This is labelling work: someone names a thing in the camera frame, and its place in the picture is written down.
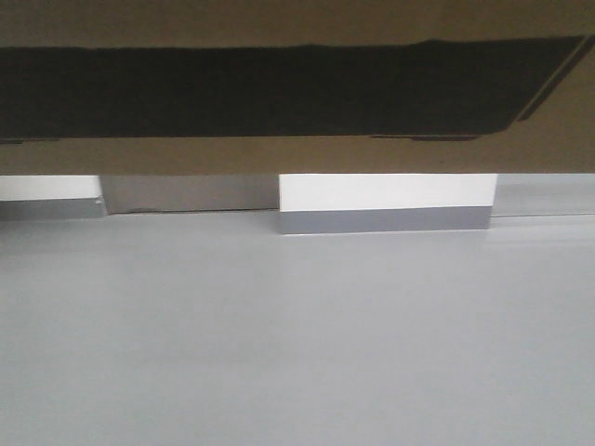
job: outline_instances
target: gray baseboard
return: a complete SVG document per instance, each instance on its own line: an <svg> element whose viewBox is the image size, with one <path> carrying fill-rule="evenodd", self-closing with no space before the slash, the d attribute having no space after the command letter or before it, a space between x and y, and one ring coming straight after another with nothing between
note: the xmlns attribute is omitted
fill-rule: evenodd
<svg viewBox="0 0 595 446"><path fill-rule="evenodd" d="M105 215L101 198L0 202L0 221L99 218Z"/></svg>
<svg viewBox="0 0 595 446"><path fill-rule="evenodd" d="M278 209L278 175L106 176L110 214Z"/></svg>
<svg viewBox="0 0 595 446"><path fill-rule="evenodd" d="M283 234L398 230L486 230L492 206L282 212Z"/></svg>

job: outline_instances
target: cardboard box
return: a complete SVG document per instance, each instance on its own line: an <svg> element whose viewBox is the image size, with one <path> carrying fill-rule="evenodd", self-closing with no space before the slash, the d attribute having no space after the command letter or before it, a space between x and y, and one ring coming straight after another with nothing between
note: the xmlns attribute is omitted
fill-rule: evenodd
<svg viewBox="0 0 595 446"><path fill-rule="evenodd" d="M595 4L576 0L89 1L84 7L66 0L8 1L4 11L0 41L14 47L283 52L293 46L394 48L431 39L464 45L595 33ZM595 54L581 56L542 95L545 100L529 119L474 140L372 138L349 129L333 132L332 126L327 130L332 136L318 130L297 136L61 138L0 146L0 174L595 172ZM514 76L502 82L509 86L510 79Z"/></svg>

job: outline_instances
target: white wall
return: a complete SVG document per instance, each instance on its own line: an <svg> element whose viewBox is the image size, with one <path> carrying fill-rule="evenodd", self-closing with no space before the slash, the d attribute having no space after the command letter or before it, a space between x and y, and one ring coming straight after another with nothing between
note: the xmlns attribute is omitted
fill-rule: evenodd
<svg viewBox="0 0 595 446"><path fill-rule="evenodd" d="M491 206L497 174L280 175L282 211Z"/></svg>
<svg viewBox="0 0 595 446"><path fill-rule="evenodd" d="M0 177L0 202L97 198L100 195L99 177L90 175Z"/></svg>

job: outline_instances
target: gray stripe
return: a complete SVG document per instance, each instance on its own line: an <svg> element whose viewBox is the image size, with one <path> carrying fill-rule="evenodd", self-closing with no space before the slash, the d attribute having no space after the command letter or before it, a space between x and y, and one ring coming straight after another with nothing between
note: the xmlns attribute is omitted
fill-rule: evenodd
<svg viewBox="0 0 595 446"><path fill-rule="evenodd" d="M282 212L281 233L486 230L491 214L491 206Z"/></svg>
<svg viewBox="0 0 595 446"><path fill-rule="evenodd" d="M49 220L105 216L101 198L0 202L0 220Z"/></svg>

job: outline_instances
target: gray floor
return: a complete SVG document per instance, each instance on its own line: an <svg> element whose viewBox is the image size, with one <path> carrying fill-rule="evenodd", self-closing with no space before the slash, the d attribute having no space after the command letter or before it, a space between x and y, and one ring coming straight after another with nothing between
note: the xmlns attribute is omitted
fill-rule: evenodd
<svg viewBox="0 0 595 446"><path fill-rule="evenodd" d="M0 444L595 444L595 216L0 224Z"/></svg>

